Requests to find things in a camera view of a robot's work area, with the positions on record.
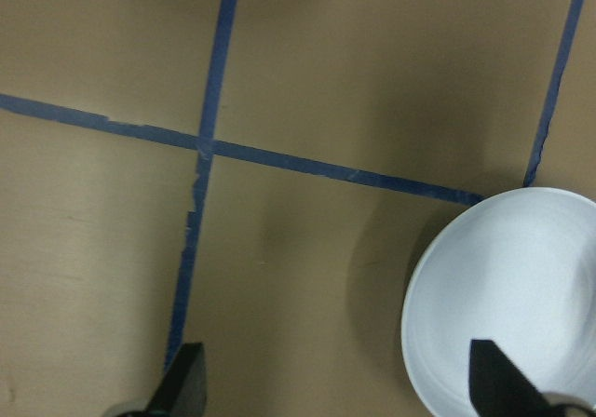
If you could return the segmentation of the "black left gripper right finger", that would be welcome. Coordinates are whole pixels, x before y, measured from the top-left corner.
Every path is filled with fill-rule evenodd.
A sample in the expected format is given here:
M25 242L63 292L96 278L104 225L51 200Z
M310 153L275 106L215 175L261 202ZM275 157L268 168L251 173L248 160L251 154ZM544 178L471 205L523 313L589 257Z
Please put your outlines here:
M548 416L550 405L492 340L472 340L468 390L479 416Z

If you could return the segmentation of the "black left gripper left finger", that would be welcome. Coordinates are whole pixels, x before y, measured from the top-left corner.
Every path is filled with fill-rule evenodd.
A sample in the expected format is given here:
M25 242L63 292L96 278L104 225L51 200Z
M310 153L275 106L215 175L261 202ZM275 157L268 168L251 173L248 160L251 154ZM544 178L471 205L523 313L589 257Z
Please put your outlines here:
M148 416L203 416L207 369L203 343L184 343L146 406Z

